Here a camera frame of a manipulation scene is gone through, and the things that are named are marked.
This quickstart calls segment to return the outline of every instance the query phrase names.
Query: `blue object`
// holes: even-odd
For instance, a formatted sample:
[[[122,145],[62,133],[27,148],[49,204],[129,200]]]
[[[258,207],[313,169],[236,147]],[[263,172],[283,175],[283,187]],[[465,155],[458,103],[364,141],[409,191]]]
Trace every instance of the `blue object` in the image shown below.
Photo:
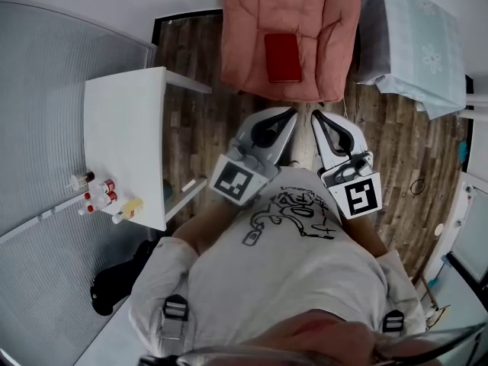
[[[435,284],[437,284],[437,282],[438,282],[438,279],[434,278],[427,283],[427,286],[429,286],[429,289],[432,289],[435,286]]]
[[[457,157],[459,158],[460,162],[465,162],[467,158],[467,154],[469,151],[467,150],[467,143],[466,141],[463,141],[462,143],[459,143],[457,146]]]

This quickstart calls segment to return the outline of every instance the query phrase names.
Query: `light blue tablecloth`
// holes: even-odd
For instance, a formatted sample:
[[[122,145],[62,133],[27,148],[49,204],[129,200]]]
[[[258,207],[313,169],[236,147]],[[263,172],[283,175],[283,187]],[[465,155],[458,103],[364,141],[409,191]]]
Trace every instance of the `light blue tablecloth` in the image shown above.
[[[456,19],[429,0],[363,0],[356,81],[423,103],[431,119],[466,107]]]

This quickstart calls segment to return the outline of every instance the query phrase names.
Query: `floral pattern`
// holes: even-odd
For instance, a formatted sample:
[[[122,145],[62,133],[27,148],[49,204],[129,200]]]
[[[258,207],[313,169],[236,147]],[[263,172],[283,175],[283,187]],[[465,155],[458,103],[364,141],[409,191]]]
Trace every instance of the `floral pattern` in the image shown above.
[[[432,2],[429,0],[416,0],[417,5],[424,11],[424,14],[427,16],[429,15],[435,15],[435,6]]]
[[[423,61],[430,66],[432,74],[435,75],[437,71],[442,72],[441,55],[435,52],[433,45],[422,46],[422,50],[425,54]]]

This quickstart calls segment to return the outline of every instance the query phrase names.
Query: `red cap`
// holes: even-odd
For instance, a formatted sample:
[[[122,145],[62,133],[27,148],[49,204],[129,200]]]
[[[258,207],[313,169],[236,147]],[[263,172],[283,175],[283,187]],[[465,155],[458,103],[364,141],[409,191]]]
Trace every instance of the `red cap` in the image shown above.
[[[110,198],[111,201],[116,201],[117,200],[117,194],[115,194],[114,191],[110,191],[107,195],[108,195],[108,197]]]

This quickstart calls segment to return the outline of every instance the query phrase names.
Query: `person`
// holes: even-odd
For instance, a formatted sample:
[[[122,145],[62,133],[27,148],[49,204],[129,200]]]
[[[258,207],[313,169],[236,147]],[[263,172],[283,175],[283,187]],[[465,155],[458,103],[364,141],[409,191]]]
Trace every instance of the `person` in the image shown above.
[[[371,364],[384,317],[402,335],[425,317],[400,257],[366,216],[341,218],[315,173],[283,167],[243,210],[211,204],[159,241],[130,295],[130,321],[156,356],[165,298],[188,286],[185,351],[247,344]]]

